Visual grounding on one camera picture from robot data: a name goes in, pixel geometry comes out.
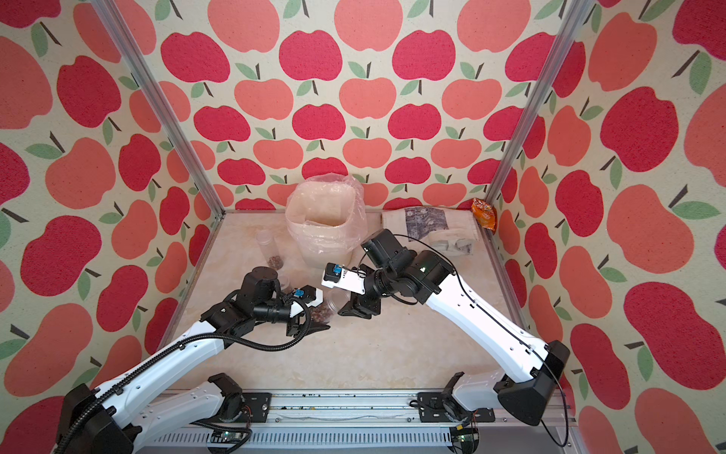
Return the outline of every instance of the metal frame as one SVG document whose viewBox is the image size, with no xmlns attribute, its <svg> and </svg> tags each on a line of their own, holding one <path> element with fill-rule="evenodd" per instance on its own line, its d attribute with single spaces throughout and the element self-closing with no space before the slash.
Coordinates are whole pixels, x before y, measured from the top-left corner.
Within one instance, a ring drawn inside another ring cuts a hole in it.
<svg viewBox="0 0 726 454">
<path fill-rule="evenodd" d="M 509 170 L 512 168 L 512 163 L 522 150 L 522 145 L 529 134 L 529 130 L 537 118 L 539 108 L 544 104 L 545 97 L 560 72 L 565 57 L 567 57 L 572 44 L 575 42 L 575 36 L 582 27 L 582 22 L 594 2 L 595 0 L 573 0 L 572 6 L 567 11 L 567 15 L 563 19 L 560 30 L 555 37 L 555 42 L 552 43 L 552 49 L 544 62 L 542 72 L 539 74 L 531 95 L 527 99 L 522 116 L 514 130 L 514 134 L 512 134 L 512 139 L 507 144 L 504 156 L 502 156 L 502 162 L 499 164 L 497 173 L 489 185 L 489 191 L 486 194 L 487 203 L 494 203 L 494 198 L 502 189 L 504 181 L 509 175 Z"/>
<path fill-rule="evenodd" d="M 136 44 L 133 35 L 131 35 L 129 27 L 123 21 L 123 16 L 118 11 L 116 4 L 113 0 L 91 0 L 91 2 L 111 39 L 129 66 L 129 70 L 139 84 L 139 88 L 144 92 L 149 105 L 166 130 L 171 144 L 176 148 L 181 161 L 184 162 L 187 170 L 192 175 L 200 194 L 209 205 L 212 214 L 216 218 L 220 218 L 224 214 L 221 200 L 214 190 L 214 186 L 207 178 L 197 153 L 176 120 L 174 110 L 147 66 L 141 49 Z"/>
</svg>

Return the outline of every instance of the plastic container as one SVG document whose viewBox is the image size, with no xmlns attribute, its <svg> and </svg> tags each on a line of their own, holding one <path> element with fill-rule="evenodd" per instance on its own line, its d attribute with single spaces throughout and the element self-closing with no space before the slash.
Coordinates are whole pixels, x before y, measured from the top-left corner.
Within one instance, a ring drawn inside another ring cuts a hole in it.
<svg viewBox="0 0 726 454">
<path fill-rule="evenodd" d="M 290 293 L 293 287 L 290 285 L 290 278 L 282 273 L 277 273 L 277 280 L 280 282 L 280 290 L 283 293 Z"/>
<path fill-rule="evenodd" d="M 312 307 L 310 313 L 314 322 L 329 323 L 337 315 L 338 311 L 346 305 L 351 298 L 351 292 L 342 288 L 334 288 L 323 296 L 323 301 L 318 307 Z"/>
<path fill-rule="evenodd" d="M 308 178 L 287 199 L 285 219 L 310 267 L 348 264 L 368 234 L 363 186 L 338 174 Z"/>
<path fill-rule="evenodd" d="M 274 236 L 269 230 L 260 230 L 255 235 L 257 244 L 260 245 L 260 251 L 262 256 L 267 261 L 267 266 L 272 269 L 280 269 L 285 263 L 282 261 L 280 256 L 280 250 L 277 249 L 277 242 L 274 240 Z"/>
</svg>

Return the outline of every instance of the plastic bag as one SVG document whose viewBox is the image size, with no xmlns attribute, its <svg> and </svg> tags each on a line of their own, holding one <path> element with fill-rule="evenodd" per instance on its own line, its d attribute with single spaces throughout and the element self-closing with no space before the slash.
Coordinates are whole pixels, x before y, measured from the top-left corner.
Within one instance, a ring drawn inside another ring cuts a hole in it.
<svg viewBox="0 0 726 454">
<path fill-rule="evenodd" d="M 347 264 L 368 235 L 363 186 L 350 176 L 310 177 L 287 198 L 285 219 L 308 265 Z"/>
<path fill-rule="evenodd" d="M 492 232 L 497 231 L 497 210 L 493 206 L 479 198 L 475 198 L 471 203 L 471 212 L 474 213 L 474 218 L 476 218 L 479 225 Z"/>
</svg>

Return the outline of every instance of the apple stem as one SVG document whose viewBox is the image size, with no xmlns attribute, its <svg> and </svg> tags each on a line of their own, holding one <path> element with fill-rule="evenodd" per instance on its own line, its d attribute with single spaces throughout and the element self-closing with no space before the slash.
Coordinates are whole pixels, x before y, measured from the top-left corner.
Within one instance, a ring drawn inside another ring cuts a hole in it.
<svg viewBox="0 0 726 454">
<path fill-rule="evenodd" d="M 693 53 L 693 55 L 691 55 L 691 56 L 690 56 L 690 57 L 688 58 L 688 60 L 686 60 L 686 61 L 685 61 L 685 63 L 683 63 L 683 66 L 681 66 L 680 68 L 678 68 L 678 71 L 676 71 L 676 73 L 675 73 L 675 74 L 674 74 L 673 76 L 671 76 L 671 78 L 674 78 L 674 77 L 678 77 L 678 76 L 680 76 L 681 74 L 683 74 L 683 71 L 685 71 L 685 69 L 686 69 L 686 68 L 688 68 L 688 66 L 689 66 L 689 65 L 691 64 L 691 62 L 693 61 L 693 59 L 695 59 L 695 58 L 696 58 L 696 56 L 697 56 L 698 54 L 700 54 L 700 53 L 701 53 L 701 51 L 700 51 L 700 50 L 697 50 L 697 51 L 695 51 L 695 52 Z"/>
<path fill-rule="evenodd" d="M 25 332 L 23 332 L 23 330 L 21 330 L 20 328 L 18 328 L 15 325 L 13 325 L 12 323 L 10 323 L 10 332 L 15 334 L 18 337 L 22 337 L 25 340 L 30 339 L 30 336 L 28 334 L 25 334 Z"/>
<path fill-rule="evenodd" d="M 595 7 L 596 6 L 597 6 L 597 3 L 595 3 L 594 5 L 592 5 L 592 9 L 590 10 L 590 13 L 587 15 L 587 17 L 585 18 L 585 21 L 582 23 L 582 25 L 585 25 L 587 23 L 587 21 L 590 20 L 590 18 L 592 16 L 592 13 L 595 12 Z"/>
<path fill-rule="evenodd" d="M 180 14 L 179 14 L 179 10 L 178 10 L 178 9 L 176 8 L 176 5 L 174 4 L 174 0 L 169 0 L 169 3 L 171 3 L 171 7 L 172 7 L 172 8 L 174 9 L 174 14 L 175 14 L 175 15 L 176 15 L 176 16 L 177 16 L 177 17 L 178 17 L 179 19 L 181 19 L 181 20 L 184 20 L 184 19 L 182 19 L 182 15 L 180 15 Z"/>
<path fill-rule="evenodd" d="M 615 158 L 616 158 L 616 156 L 613 156 L 612 158 L 610 158 L 610 160 L 608 162 L 606 162 L 604 166 L 600 167 L 600 170 L 605 170 L 606 168 L 608 168 L 613 163 Z"/>
<path fill-rule="evenodd" d="M 637 17 L 638 20 L 640 20 L 643 17 L 643 15 L 645 14 L 645 11 L 648 9 L 649 6 L 650 6 L 650 0 L 647 0 L 645 2 L 645 6 L 643 7 L 643 10 L 640 11 L 640 16 Z"/>
<path fill-rule="evenodd" d="M 19 222 L 21 224 L 23 222 L 28 222 L 28 220 L 26 218 L 24 218 L 22 216 L 19 216 L 19 215 L 15 214 L 15 213 L 13 213 L 12 211 L 10 211 L 7 208 L 3 208 L 2 209 L 2 212 L 5 213 L 5 214 L 7 214 L 8 216 L 12 217 L 13 219 L 15 219 L 15 221 L 17 221 L 17 222 Z"/>
<path fill-rule="evenodd" d="M 668 208 L 673 208 L 675 206 L 675 204 L 678 203 L 678 202 L 680 202 L 680 200 L 686 194 L 688 194 L 688 185 L 685 185 L 683 187 L 683 189 L 680 190 L 680 192 L 678 193 L 678 195 L 676 195 L 676 197 L 673 200 L 671 200 L 671 203 L 668 204 Z"/>
<path fill-rule="evenodd" d="M 582 114 L 583 114 L 583 113 L 585 113 L 585 108 L 587 107 L 587 105 L 588 105 L 589 103 L 590 103 L 590 97 L 588 96 L 588 97 L 587 97 L 587 100 L 585 101 L 585 105 L 584 105 L 584 106 L 582 106 L 582 110 L 580 110 L 580 116 L 581 116 L 581 117 L 582 117 Z"/>
<path fill-rule="evenodd" d="M 644 346 L 644 345 L 645 345 L 645 342 L 641 341 L 641 342 L 633 342 L 632 344 L 625 344 L 624 346 L 626 346 L 632 350 L 632 349 L 638 348 L 639 346 Z"/>
<path fill-rule="evenodd" d="M 62 46 L 62 44 L 58 42 L 58 40 L 55 38 L 55 36 L 53 36 L 53 33 L 50 33 L 50 30 L 48 30 L 48 28 L 45 26 L 43 21 L 41 21 L 40 24 L 41 24 L 41 27 L 43 27 L 43 30 L 45 30 L 46 33 L 48 33 L 48 36 L 50 36 L 50 39 L 52 39 L 55 44 Z"/>
<path fill-rule="evenodd" d="M 121 132 L 121 128 L 119 128 L 119 127 L 118 127 L 118 124 L 116 124 L 116 122 L 115 122 L 115 121 L 113 120 L 113 118 L 111 118 L 111 117 L 108 117 L 108 121 L 110 121 L 110 122 L 111 122 L 111 124 L 113 125 L 113 128 L 114 128 L 114 129 L 115 129 L 116 131 L 118 131 L 118 132 Z"/>
<path fill-rule="evenodd" d="M 60 150 L 61 153 L 65 153 L 65 150 L 63 150 L 63 146 L 58 142 L 58 139 L 55 138 L 55 135 L 53 134 L 53 131 L 50 131 L 50 140 L 53 141 L 56 147 L 58 147 L 58 150 Z"/>
<path fill-rule="evenodd" d="M 597 269 L 600 269 L 605 266 L 606 263 L 608 263 L 608 260 L 610 260 L 610 254 L 606 255 L 602 262 L 597 266 Z"/>
</svg>

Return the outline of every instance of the black motor joint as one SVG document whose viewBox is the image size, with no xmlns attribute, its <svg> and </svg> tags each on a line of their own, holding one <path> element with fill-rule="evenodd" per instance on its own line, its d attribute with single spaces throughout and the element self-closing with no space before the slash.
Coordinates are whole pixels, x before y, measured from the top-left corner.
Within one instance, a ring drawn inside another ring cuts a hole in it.
<svg viewBox="0 0 726 454">
<path fill-rule="evenodd" d="M 405 248 L 388 229 L 378 230 L 361 247 L 375 269 L 361 265 L 365 293 L 351 293 L 339 315 L 370 319 L 380 314 L 381 298 L 397 293 L 423 304 L 432 293 L 441 293 L 439 285 L 454 274 L 454 268 L 438 254 L 428 250 L 418 254 Z"/>
</svg>

